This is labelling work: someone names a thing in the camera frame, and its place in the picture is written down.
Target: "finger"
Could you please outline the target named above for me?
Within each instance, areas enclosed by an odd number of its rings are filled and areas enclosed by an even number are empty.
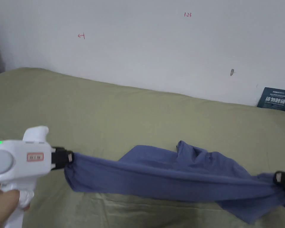
[[[0,224],[7,220],[18,206],[19,194],[18,190],[0,194]]]
[[[31,206],[30,204],[29,204],[29,205],[27,205],[23,210],[24,210],[24,211],[29,210],[30,206]]]

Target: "mattress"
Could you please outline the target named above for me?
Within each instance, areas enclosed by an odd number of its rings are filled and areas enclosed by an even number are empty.
[[[285,112],[122,87],[45,69],[0,74],[0,140],[46,125],[52,146],[118,160],[135,145],[176,151],[179,140],[218,151],[252,175],[285,170]],[[75,193],[63,170],[38,180],[23,227],[280,227],[285,208],[253,225],[216,203]]]

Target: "handle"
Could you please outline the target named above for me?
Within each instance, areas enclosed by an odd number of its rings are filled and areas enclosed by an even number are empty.
[[[46,135],[49,133],[49,128],[46,126],[38,126],[28,128],[23,136],[23,141],[46,142]]]
[[[6,220],[4,228],[21,228],[23,220],[23,208],[25,208],[34,197],[33,190],[36,186],[36,178],[27,178],[18,180],[8,184],[1,184],[0,190],[7,192],[13,189],[20,191],[19,203],[16,210],[11,214],[11,216]]]

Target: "red arrow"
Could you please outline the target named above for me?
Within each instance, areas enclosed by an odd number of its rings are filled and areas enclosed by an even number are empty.
[[[80,37],[83,37],[84,38],[84,33],[83,33],[83,35],[80,35],[80,34],[78,34],[78,37],[80,38]]]

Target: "blue cloth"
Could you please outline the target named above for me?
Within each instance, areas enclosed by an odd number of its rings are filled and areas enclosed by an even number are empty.
[[[119,161],[75,154],[64,170],[74,191],[137,195],[185,202],[217,202],[247,223],[285,206],[273,174],[251,176],[234,160],[180,141],[177,153],[138,145]]]

